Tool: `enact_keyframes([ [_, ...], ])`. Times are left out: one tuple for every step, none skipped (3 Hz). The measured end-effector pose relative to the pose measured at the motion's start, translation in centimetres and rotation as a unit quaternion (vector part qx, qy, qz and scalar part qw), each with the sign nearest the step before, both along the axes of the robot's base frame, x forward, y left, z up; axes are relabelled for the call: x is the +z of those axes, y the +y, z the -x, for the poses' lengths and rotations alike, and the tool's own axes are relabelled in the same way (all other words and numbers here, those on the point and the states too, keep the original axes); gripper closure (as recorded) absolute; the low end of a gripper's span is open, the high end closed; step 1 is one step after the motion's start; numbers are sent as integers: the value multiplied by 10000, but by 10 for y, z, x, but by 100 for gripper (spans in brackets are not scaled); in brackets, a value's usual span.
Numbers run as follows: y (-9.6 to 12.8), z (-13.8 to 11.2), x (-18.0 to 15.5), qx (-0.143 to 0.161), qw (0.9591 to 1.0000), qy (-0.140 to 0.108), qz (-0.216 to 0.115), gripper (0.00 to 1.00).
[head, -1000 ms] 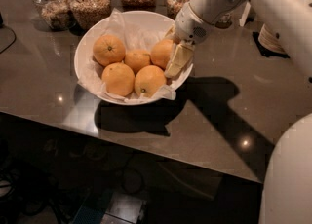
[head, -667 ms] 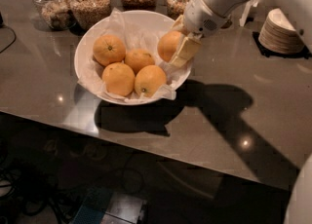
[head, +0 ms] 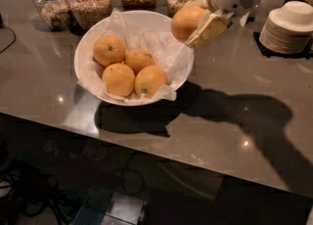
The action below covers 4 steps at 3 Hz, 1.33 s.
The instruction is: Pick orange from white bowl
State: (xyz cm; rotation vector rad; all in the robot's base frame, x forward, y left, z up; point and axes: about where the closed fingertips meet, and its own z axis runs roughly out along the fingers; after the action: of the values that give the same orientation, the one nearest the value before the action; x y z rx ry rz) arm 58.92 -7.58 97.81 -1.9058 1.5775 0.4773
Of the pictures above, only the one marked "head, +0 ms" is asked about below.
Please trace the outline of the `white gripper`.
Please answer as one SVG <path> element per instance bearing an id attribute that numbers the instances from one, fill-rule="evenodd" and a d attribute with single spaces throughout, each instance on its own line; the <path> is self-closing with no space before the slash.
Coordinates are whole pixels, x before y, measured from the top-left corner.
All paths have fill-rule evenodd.
<path id="1" fill-rule="evenodd" d="M 231 17 L 243 16 L 259 4 L 260 0 L 189 0 L 185 6 L 198 6 L 216 11 L 205 11 L 200 24 L 185 41 L 190 48 L 200 48 L 221 35 L 231 24 Z"/>

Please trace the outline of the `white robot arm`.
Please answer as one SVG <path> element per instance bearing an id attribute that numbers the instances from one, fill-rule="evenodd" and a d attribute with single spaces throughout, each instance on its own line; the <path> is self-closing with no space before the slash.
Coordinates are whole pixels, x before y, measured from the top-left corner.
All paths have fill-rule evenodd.
<path id="1" fill-rule="evenodd" d="M 261 0 L 190 0 L 186 7 L 204 8 L 200 24 L 185 41 L 191 48 L 199 48 L 222 34 L 233 17 L 242 17 L 253 10 Z"/>

